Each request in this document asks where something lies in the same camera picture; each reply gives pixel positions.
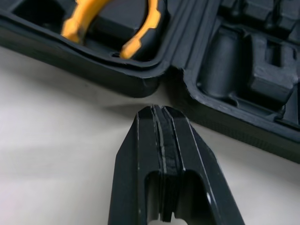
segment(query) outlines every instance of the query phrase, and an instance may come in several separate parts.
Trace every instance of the white table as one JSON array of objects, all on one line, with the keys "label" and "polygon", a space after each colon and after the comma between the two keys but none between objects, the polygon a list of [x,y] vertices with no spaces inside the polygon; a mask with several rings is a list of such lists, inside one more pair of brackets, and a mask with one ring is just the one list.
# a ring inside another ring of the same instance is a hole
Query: white table
[{"label": "white table", "polygon": [[[170,104],[164,87],[133,99],[7,49],[0,56],[0,225],[107,224],[116,153],[138,110]],[[247,225],[300,224],[300,165],[194,127]]]}]

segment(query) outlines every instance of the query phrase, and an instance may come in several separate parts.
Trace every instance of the yellow handle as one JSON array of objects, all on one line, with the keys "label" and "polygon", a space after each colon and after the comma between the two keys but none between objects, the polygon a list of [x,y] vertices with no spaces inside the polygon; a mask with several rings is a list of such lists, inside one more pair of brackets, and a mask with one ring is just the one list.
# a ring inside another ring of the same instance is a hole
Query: yellow handle
[{"label": "yellow handle", "polygon": [[76,43],[82,43],[90,23],[110,0],[77,0],[72,16],[67,19],[61,35]]},{"label": "yellow handle", "polygon": [[155,29],[161,17],[158,11],[159,0],[148,0],[148,15],[141,29],[123,45],[120,52],[120,57],[130,59],[142,46],[141,38],[148,32],[149,29]]}]

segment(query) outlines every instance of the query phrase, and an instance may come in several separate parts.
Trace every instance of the slot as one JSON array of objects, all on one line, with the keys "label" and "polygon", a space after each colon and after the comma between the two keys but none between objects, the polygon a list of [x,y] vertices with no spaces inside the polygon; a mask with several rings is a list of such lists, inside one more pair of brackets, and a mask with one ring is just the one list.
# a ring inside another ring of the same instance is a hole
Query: slot
[{"label": "slot", "polygon": [[265,60],[271,65],[281,67],[281,46],[268,40]]},{"label": "slot", "polygon": [[[174,215],[174,225],[215,225],[215,219],[210,209],[210,196],[204,189],[200,177],[195,172],[185,172],[183,175],[177,206]],[[148,175],[145,181],[147,198],[147,222],[149,225],[164,224],[158,222],[160,202],[160,177],[154,172]]]}]

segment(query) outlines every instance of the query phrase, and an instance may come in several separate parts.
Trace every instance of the yellow pliers handle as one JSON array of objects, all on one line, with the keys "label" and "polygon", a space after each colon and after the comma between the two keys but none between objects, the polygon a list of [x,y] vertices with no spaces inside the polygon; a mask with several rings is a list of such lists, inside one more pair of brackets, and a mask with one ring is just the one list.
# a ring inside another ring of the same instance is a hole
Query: yellow pliers handle
[{"label": "yellow pliers handle", "polygon": [[[64,22],[61,35],[82,44],[92,20],[110,0],[77,0],[72,16]],[[120,57],[130,59],[141,54],[144,48],[151,48],[157,41],[158,31],[166,12],[166,0],[148,0],[148,15],[139,31],[123,45]]]}]

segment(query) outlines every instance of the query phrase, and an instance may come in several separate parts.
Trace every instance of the black plastic tool case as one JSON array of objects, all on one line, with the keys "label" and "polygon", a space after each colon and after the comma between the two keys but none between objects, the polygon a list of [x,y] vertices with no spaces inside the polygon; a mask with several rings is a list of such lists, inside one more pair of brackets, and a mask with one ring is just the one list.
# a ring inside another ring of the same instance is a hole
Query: black plastic tool case
[{"label": "black plastic tool case", "polygon": [[190,119],[300,163],[300,0],[167,3],[159,44],[141,60],[118,52],[142,24],[144,0],[112,0],[92,24],[107,29],[84,45],[60,35],[75,0],[0,0],[0,45],[135,98],[164,75]]}]

